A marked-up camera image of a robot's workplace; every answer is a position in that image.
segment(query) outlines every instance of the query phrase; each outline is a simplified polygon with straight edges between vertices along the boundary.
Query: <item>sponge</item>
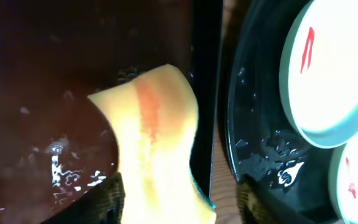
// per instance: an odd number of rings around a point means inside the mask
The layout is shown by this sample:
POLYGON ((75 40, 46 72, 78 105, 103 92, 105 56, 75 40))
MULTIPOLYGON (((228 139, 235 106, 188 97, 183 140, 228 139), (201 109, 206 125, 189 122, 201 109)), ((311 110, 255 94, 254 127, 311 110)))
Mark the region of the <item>sponge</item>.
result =
POLYGON ((123 224, 215 223, 190 170, 198 105, 179 69, 164 65, 89 99, 116 135, 123 224))

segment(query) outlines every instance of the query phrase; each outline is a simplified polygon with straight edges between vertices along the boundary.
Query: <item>wooden table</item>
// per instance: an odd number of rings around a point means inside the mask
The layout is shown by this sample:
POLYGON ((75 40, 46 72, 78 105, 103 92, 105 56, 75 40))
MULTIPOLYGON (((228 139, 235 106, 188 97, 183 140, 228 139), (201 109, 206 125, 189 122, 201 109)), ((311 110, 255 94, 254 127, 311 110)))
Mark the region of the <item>wooden table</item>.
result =
POLYGON ((216 224, 240 224, 236 202, 236 181, 224 157, 218 129, 215 130, 211 199, 216 205, 216 224))
MULTIPOLYGON (((231 66, 242 21, 251 0, 224 0, 223 58, 221 80, 224 82, 231 66)), ((241 224, 236 202, 236 181, 224 156, 218 127, 215 127, 214 161, 211 200, 216 205, 216 224, 241 224)))

